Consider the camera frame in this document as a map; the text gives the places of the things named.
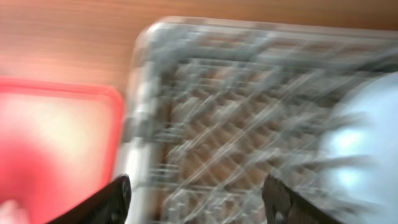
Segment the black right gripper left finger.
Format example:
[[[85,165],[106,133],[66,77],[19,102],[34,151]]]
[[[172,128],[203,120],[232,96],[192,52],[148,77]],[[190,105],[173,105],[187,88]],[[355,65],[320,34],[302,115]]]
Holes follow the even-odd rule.
[[[131,195],[130,179],[121,175],[49,224],[124,224]]]

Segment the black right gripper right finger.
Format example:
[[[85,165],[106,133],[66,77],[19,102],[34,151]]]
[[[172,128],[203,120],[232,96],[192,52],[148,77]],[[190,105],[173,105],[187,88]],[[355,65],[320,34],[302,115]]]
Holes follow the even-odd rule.
[[[262,187],[268,224],[342,224],[268,174]]]

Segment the light blue plate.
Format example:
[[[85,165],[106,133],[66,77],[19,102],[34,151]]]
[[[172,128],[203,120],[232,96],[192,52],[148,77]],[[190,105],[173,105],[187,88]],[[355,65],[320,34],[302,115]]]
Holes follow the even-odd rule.
[[[347,160],[323,171],[336,216],[344,223],[397,224],[397,74],[349,92],[334,117],[353,122],[329,132],[327,158]]]

